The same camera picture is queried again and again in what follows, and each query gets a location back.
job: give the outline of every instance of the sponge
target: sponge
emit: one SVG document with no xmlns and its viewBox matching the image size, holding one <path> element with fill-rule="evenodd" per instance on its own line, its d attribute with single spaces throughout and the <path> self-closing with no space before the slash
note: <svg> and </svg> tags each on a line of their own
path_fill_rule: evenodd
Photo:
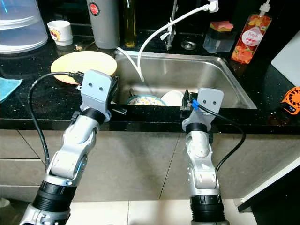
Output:
<svg viewBox="0 0 300 225">
<path fill-rule="evenodd" d="M 216 31 L 224 32 L 224 31 L 231 31 L 233 29 L 233 24 L 230 23 L 228 20 L 219 21 L 219 22 L 210 22 L 210 27 Z"/>
</svg>

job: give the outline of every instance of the cable clip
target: cable clip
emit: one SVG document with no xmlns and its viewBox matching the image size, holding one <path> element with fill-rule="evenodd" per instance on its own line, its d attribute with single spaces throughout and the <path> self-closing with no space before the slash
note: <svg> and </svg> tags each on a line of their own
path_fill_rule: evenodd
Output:
<svg viewBox="0 0 300 225">
<path fill-rule="evenodd" d="M 193 99 L 192 100 L 192 107 L 195 109 L 195 110 L 198 110 L 199 109 L 199 102 L 197 102 L 196 99 Z"/>
<path fill-rule="evenodd" d="M 166 33 L 164 33 L 163 35 L 161 35 L 159 38 L 163 41 L 163 40 L 165 40 L 165 38 L 167 37 L 167 36 L 169 36 L 169 35 L 171 35 L 172 34 L 172 27 L 173 27 L 173 25 L 172 26 L 170 26 L 170 27 L 168 27 L 167 28 L 167 30 L 168 30 L 168 32 L 166 32 Z"/>
</svg>

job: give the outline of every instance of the tile floor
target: tile floor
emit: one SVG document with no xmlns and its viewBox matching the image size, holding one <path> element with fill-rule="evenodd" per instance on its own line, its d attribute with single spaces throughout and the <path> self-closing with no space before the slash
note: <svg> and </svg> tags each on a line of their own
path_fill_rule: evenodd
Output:
<svg viewBox="0 0 300 225">
<path fill-rule="evenodd" d="M 252 213 L 239 213 L 233 199 L 224 199 L 231 225 L 257 225 Z M 73 202 L 67 225 L 190 225 L 189 200 Z"/>
</svg>

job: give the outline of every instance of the faucet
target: faucet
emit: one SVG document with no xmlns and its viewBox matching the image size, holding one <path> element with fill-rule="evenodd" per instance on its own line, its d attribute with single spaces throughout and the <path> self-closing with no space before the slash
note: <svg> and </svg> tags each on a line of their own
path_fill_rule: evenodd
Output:
<svg viewBox="0 0 300 225">
<path fill-rule="evenodd" d="M 208 0 L 210 3 L 211 2 L 215 2 L 217 7 L 215 10 L 213 11 L 210 11 L 211 13 L 215 13 L 219 10 L 219 7 L 218 7 L 218 0 Z M 173 10 L 172 10 L 172 15 L 170 17 L 170 21 L 173 21 L 175 19 L 175 14 L 176 14 L 176 11 L 177 11 L 177 0 L 174 0 L 174 3 L 173 3 Z M 160 36 L 160 39 L 161 40 L 164 40 L 166 38 L 166 42 L 165 42 L 165 47 L 167 50 L 170 50 L 172 48 L 172 42 L 174 40 L 174 36 L 176 34 L 176 30 L 175 30 L 175 25 L 171 26 L 168 28 L 168 32 L 163 34 L 162 36 Z"/>
<path fill-rule="evenodd" d="M 174 0 L 170 21 L 173 21 L 175 19 L 176 11 L 177 11 L 177 0 Z M 176 33 L 175 25 L 173 25 L 170 27 L 169 35 L 167 36 L 167 40 L 165 43 L 165 47 L 167 50 L 170 50 L 172 48 L 172 42 L 174 40 L 175 33 Z"/>
</svg>

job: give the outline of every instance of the yellow plate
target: yellow plate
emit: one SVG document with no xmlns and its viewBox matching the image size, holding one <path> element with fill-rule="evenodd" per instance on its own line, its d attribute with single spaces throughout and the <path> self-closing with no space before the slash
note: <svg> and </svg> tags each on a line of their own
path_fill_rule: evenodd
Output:
<svg viewBox="0 0 300 225">
<path fill-rule="evenodd" d="M 89 69 L 98 70 L 107 75 L 112 75 L 117 69 L 116 60 L 102 52 L 83 51 L 73 52 L 59 57 L 51 65 L 51 72 L 83 72 Z M 67 75 L 54 76 L 59 81 L 77 84 L 72 77 Z"/>
</svg>

